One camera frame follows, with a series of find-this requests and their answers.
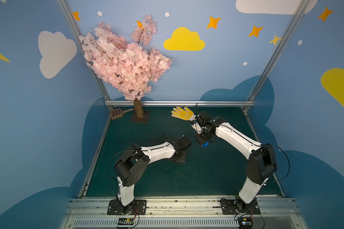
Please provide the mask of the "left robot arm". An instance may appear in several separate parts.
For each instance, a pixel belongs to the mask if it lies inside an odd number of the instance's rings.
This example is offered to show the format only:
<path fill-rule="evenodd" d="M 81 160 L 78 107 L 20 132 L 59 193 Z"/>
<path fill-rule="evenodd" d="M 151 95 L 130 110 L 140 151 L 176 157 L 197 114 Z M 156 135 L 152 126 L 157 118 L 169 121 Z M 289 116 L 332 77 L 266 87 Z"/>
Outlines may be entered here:
<path fill-rule="evenodd" d="M 128 214 L 134 209 L 134 187 L 148 165 L 163 159 L 183 164 L 191 146 L 190 139 L 183 136 L 178 141 L 166 141 L 151 147 L 140 147 L 133 144 L 122 152 L 114 166 L 118 182 L 116 200 L 122 214 Z"/>

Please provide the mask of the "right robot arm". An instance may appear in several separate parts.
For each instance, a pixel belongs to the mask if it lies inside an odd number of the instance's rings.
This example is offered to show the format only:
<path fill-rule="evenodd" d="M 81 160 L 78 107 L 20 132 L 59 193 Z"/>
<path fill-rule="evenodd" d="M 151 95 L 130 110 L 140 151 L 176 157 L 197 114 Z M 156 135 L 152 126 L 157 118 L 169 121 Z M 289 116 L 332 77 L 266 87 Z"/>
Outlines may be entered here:
<path fill-rule="evenodd" d="M 236 148 L 246 159 L 246 180 L 236 195 L 234 203 L 238 213 L 248 212 L 254 205 L 261 188 L 277 171 L 274 146 L 255 141 L 236 130 L 221 117 L 210 118 L 206 112 L 188 118 L 197 131 L 196 139 L 203 145 L 215 137 L 225 140 Z"/>

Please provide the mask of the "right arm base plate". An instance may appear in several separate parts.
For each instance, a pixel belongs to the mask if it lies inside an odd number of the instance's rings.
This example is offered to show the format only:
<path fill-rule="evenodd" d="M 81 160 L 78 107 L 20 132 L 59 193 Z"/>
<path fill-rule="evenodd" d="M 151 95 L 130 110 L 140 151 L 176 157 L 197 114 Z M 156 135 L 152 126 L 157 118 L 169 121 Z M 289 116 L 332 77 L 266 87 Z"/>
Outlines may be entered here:
<path fill-rule="evenodd" d="M 261 211 L 257 202 L 257 199 L 254 199 L 252 202 L 246 204 L 242 200 L 235 199 L 226 199 L 222 198 L 219 201 L 222 212 L 224 215 L 236 215 L 236 214 L 253 214 L 260 215 Z"/>

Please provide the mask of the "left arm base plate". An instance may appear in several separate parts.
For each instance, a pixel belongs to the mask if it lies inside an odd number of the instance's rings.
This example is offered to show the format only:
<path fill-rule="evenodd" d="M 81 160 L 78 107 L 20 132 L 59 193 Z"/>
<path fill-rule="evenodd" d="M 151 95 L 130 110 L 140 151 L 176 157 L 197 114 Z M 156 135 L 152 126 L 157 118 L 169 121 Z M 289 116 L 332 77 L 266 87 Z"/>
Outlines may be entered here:
<path fill-rule="evenodd" d="M 145 215 L 147 200 L 134 200 L 129 205 L 123 206 L 118 199 L 109 202 L 107 215 L 130 215 L 137 213 Z"/>

